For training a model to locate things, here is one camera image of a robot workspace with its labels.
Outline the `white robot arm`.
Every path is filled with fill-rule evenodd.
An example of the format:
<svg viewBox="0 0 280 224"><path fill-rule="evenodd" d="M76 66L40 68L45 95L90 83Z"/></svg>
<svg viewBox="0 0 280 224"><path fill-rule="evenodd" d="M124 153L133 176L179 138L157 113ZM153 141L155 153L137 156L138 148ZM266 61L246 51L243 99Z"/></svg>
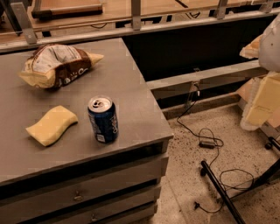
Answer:
<svg viewBox="0 0 280 224"><path fill-rule="evenodd" d="M248 102L242 113L241 127L256 130L280 108L280 15L262 35L240 51L243 58L258 58L260 67L269 72L262 79L254 78Z"/></svg>

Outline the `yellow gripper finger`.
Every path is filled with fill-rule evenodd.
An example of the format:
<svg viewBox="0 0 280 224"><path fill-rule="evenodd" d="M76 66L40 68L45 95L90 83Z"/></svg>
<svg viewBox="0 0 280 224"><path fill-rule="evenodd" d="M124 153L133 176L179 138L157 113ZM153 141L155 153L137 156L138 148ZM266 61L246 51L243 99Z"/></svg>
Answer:
<svg viewBox="0 0 280 224"><path fill-rule="evenodd" d="M258 36L249 44L244 46L240 51L240 55L246 59L257 59L259 57L259 47L260 47L261 37L262 36Z"/></svg>
<svg viewBox="0 0 280 224"><path fill-rule="evenodd" d="M240 97L246 102L241 119L244 130L256 130L266 122L273 128L280 126L280 73L250 79L240 88Z"/></svg>

